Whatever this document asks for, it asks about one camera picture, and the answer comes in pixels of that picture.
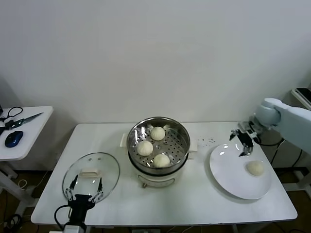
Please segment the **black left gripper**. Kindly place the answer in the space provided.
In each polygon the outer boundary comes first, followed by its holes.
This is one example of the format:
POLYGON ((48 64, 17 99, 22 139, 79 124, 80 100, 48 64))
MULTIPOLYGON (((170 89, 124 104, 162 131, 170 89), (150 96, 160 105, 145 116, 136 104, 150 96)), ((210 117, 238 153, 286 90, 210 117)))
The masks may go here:
POLYGON ((76 194, 73 197, 73 190, 77 184, 78 176, 70 183, 70 186, 65 189, 65 197, 68 200, 68 205, 71 208, 69 217, 70 225, 82 225, 85 222, 88 210, 95 206, 95 202, 100 202, 104 199, 104 187, 102 178, 92 178, 88 195, 76 194))

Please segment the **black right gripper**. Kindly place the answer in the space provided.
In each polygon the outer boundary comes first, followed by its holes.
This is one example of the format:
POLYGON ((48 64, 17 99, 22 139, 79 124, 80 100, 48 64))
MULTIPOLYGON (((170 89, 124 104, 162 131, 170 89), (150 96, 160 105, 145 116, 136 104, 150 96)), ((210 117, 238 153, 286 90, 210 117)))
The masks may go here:
POLYGON ((243 133, 241 130, 232 130, 229 140, 231 141, 235 136, 238 136, 241 144, 243 145, 242 152, 239 157, 249 156, 253 152, 253 140, 248 133, 243 133))

